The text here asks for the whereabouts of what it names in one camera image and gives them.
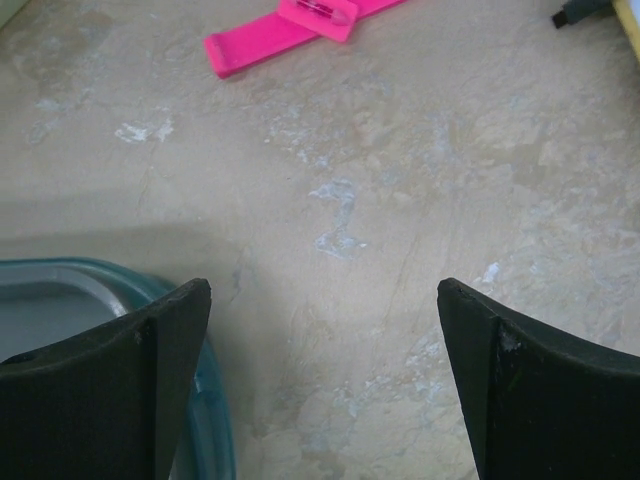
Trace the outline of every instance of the pink handle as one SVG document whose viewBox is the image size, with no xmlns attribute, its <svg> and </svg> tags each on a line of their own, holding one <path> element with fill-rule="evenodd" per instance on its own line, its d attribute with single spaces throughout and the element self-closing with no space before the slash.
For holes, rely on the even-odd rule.
<svg viewBox="0 0 640 480">
<path fill-rule="evenodd" d="M 359 7 L 360 20 L 406 0 L 352 1 Z M 319 36 L 274 12 L 233 30 L 214 33 L 205 38 L 203 43 L 213 70 L 220 78 L 227 78 Z"/>
</svg>

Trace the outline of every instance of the yellow edge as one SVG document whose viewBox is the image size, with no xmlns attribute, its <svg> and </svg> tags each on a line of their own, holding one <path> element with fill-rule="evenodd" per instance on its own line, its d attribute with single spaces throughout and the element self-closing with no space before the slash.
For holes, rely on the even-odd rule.
<svg viewBox="0 0 640 480">
<path fill-rule="evenodd" d="M 618 18 L 624 27 L 631 45 L 636 52 L 636 57 L 640 61 L 640 27 L 629 7 L 629 0 L 613 0 L 613 6 L 618 13 Z"/>
</svg>

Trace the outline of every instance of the stone surface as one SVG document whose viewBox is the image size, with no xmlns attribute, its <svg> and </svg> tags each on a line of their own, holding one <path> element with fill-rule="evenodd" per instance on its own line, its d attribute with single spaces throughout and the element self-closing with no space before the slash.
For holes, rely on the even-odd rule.
<svg viewBox="0 0 640 480">
<path fill-rule="evenodd" d="M 412 0 L 227 81 L 253 2 L 33 0 L 0 32 L 0 251 L 214 287 L 241 478 L 475 478 L 455 276 L 640 354 L 640 72 L 615 17 Z"/>
</svg>

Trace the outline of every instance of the pink object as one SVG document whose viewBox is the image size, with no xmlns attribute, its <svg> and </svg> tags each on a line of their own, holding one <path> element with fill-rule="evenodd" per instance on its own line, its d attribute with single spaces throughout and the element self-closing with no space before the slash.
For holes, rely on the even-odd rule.
<svg viewBox="0 0 640 480">
<path fill-rule="evenodd" d="M 346 42 L 358 19 L 358 5 L 349 0 L 282 0 L 277 13 L 323 37 Z"/>
<path fill-rule="evenodd" d="M 353 0 L 353 3 L 359 7 L 360 20 L 405 1 Z M 274 12 L 233 30 L 214 33 L 203 43 L 213 70 L 220 78 L 227 78 L 318 37 L 317 33 Z"/>
</svg>

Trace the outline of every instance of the pink peeler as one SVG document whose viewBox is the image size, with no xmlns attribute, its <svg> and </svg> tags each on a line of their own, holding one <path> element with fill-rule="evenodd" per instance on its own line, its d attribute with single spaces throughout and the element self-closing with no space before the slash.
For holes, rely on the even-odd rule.
<svg viewBox="0 0 640 480">
<path fill-rule="evenodd" d="M 227 78 L 319 36 L 344 42 L 356 21 L 405 1 L 282 0 L 276 12 L 208 36 L 204 48 L 216 74 Z"/>
</svg>

